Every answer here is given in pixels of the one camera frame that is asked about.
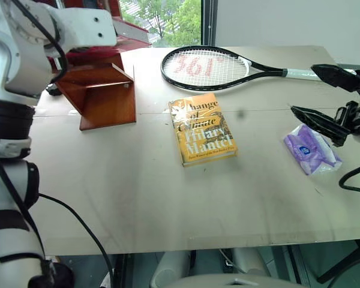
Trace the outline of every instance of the yellow book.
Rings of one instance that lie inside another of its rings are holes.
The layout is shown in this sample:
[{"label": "yellow book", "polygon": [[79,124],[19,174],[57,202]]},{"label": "yellow book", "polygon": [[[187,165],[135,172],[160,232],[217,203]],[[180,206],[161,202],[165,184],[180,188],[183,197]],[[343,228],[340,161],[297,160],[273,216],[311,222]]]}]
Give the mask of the yellow book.
[{"label": "yellow book", "polygon": [[213,93],[169,103],[183,166],[235,156],[237,146]]}]

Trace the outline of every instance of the racket strings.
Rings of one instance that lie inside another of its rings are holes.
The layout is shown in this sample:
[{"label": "racket strings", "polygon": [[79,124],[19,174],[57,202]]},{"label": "racket strings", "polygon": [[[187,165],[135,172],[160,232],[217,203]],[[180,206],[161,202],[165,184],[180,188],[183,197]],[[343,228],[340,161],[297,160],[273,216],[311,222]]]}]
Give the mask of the racket strings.
[{"label": "racket strings", "polygon": [[163,70],[167,77],[194,86],[223,85],[248,75],[241,60],[211,50],[175,53],[168,57]]}]

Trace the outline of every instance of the table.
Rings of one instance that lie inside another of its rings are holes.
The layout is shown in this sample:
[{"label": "table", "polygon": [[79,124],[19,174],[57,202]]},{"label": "table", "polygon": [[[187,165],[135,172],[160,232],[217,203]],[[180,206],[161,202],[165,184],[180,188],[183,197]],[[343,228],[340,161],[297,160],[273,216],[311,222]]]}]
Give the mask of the table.
[{"label": "table", "polygon": [[[276,67],[333,63],[316,46],[228,49]],[[135,124],[80,132],[80,116],[68,101],[43,95],[27,158],[39,167],[41,193],[71,205],[108,253],[360,238],[360,193],[337,185],[360,166],[360,144],[349,137],[335,149],[344,161],[338,171],[305,176],[283,143],[299,125],[290,105],[334,115],[357,101],[356,93],[295,79],[258,79],[219,91],[239,155],[185,169],[167,102],[195,93],[161,78],[160,62],[170,50],[139,49],[122,56],[135,78]],[[360,175],[349,184],[360,186]],[[47,254],[99,254],[63,207],[39,199],[31,214]]]}]

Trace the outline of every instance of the floor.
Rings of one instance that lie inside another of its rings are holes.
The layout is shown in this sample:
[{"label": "floor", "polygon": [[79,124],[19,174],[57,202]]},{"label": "floor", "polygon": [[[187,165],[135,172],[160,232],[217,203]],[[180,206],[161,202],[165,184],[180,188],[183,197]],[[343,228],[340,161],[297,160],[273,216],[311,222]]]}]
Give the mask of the floor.
[{"label": "floor", "polygon": [[[316,277],[329,269],[356,248],[354,241],[305,244],[293,247],[299,250],[302,266],[306,273],[302,283],[306,287],[323,288],[329,283],[319,284]],[[286,246],[258,247],[271,277],[296,282],[291,258]],[[133,257],[133,274],[127,288],[148,288],[151,277],[163,253],[142,253]],[[101,256],[64,256],[66,263],[76,275],[79,288],[97,288],[106,274],[106,266]],[[199,250],[197,260],[190,275],[223,273],[223,259],[218,250]],[[360,288],[360,264],[347,271],[334,288]]]}]

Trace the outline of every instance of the racket frame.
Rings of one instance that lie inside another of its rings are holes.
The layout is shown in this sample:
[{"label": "racket frame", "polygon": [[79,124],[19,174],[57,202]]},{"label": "racket frame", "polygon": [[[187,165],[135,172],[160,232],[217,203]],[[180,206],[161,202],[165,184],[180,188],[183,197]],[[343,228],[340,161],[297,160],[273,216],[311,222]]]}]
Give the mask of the racket frame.
[{"label": "racket frame", "polygon": [[[167,62],[167,60],[171,56],[173,56],[174,54],[176,54],[178,52],[183,52],[183,51],[185,52],[185,51],[189,51],[189,50],[207,50],[207,51],[213,51],[213,52],[220,52],[220,53],[227,54],[231,57],[234,57],[236,59],[239,59],[246,66],[247,75],[249,73],[249,69],[248,69],[249,67],[253,67],[255,69],[262,70],[263,72],[245,76],[243,78],[240,78],[238,80],[231,81],[231,82],[228,82],[225,84],[209,85],[209,86],[196,86],[196,85],[184,84],[184,83],[175,81],[172,78],[168,77],[164,72],[164,65]],[[287,76],[287,69],[266,66],[266,65],[254,62],[252,60],[249,60],[248,58],[245,58],[239,54],[236,54],[236,53],[229,51],[227,49],[224,49],[224,48],[213,47],[213,46],[200,46],[200,45],[181,47],[181,48],[177,48],[177,49],[171,51],[162,60],[161,65],[160,65],[160,70],[161,70],[162,77],[170,84],[175,85],[180,88],[183,88],[183,89],[194,90],[194,91],[216,91],[216,90],[227,89],[227,88],[245,83],[247,81],[251,81],[256,78],[269,77],[269,76],[275,76],[275,77],[286,77]]]}]

